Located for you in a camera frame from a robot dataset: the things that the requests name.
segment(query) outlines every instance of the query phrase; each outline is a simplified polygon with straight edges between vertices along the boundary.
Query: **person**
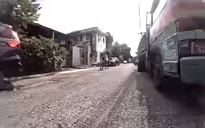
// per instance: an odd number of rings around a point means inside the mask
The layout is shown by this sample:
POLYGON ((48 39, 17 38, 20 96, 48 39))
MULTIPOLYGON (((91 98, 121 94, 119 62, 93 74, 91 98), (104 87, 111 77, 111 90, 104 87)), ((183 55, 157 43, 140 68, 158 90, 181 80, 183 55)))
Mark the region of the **person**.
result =
POLYGON ((108 62, 108 56, 107 56, 107 54, 106 54, 106 53, 102 53, 101 63, 105 64, 104 66, 106 67, 107 62, 108 62))

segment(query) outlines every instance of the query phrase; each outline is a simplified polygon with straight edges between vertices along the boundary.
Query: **wall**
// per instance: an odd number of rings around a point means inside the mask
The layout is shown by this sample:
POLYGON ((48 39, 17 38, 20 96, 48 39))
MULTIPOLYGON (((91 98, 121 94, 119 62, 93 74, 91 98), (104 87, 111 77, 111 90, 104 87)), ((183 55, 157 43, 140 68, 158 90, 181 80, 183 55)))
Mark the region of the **wall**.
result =
POLYGON ((72 66, 80 65, 80 49, 77 46, 72 48, 72 66))
POLYGON ((97 62, 100 62, 100 53, 104 52, 105 49, 106 49, 106 36, 99 36, 99 34, 96 34, 97 62))

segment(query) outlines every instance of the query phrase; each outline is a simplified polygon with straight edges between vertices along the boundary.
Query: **tree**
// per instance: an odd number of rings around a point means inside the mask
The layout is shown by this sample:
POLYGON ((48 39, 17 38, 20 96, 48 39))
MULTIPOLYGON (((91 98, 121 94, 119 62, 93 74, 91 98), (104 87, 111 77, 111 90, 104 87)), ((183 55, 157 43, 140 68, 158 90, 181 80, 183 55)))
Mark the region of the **tree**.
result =
POLYGON ((115 42, 111 47, 111 56, 128 60, 131 57, 131 48, 127 44, 115 42))
POLYGON ((106 48, 110 48, 112 46, 114 39, 110 32, 106 32, 106 34, 106 48))
POLYGON ((36 0, 0 0, 0 22, 20 32, 26 24, 38 20, 41 7, 36 0))

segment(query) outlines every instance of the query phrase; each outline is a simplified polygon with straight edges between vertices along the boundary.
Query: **white wall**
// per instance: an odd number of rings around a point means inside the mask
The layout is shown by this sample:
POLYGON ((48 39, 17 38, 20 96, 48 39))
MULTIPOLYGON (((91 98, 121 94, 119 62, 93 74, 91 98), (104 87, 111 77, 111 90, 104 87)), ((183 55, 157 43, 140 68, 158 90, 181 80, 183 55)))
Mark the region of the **white wall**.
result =
POLYGON ((100 36, 96 34, 96 50, 97 50, 97 62, 100 62, 100 52, 104 52, 106 49, 106 36, 100 36))
POLYGON ((90 65, 90 64, 91 64, 90 53, 91 53, 91 47, 90 47, 90 45, 88 45, 88 51, 87 51, 87 65, 90 65))
POLYGON ((72 47, 72 65, 80 65, 80 49, 76 46, 72 47))

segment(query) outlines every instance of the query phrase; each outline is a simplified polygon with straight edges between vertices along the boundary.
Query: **curb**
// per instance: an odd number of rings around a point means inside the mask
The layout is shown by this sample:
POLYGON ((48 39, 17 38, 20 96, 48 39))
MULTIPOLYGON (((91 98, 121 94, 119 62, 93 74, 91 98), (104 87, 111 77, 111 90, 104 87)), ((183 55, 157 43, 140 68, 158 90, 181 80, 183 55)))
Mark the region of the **curb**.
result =
POLYGON ((75 73, 75 72, 88 71, 91 69, 94 69, 94 68, 74 69, 74 70, 50 72, 50 73, 36 74, 36 75, 29 75, 29 76, 10 77, 10 78, 4 78, 4 79, 13 82, 13 81, 22 80, 22 79, 31 79, 31 78, 38 78, 38 77, 44 77, 44 76, 52 76, 52 75, 56 75, 56 74, 69 74, 69 73, 75 73))

